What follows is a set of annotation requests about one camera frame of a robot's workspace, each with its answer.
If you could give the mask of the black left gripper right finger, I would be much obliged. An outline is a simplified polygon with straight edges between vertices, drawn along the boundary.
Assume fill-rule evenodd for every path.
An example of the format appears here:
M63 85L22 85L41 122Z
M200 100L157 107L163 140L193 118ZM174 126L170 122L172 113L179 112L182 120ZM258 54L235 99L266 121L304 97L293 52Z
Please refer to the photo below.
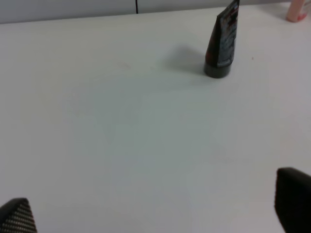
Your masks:
M311 231L311 177L292 167L276 172L275 212L286 233Z

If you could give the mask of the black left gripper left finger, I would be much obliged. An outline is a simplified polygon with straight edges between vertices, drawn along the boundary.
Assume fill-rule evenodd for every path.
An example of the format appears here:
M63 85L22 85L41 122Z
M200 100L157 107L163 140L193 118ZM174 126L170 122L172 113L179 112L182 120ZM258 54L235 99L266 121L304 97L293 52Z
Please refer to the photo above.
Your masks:
M14 198L0 207L1 233L37 233L27 198Z

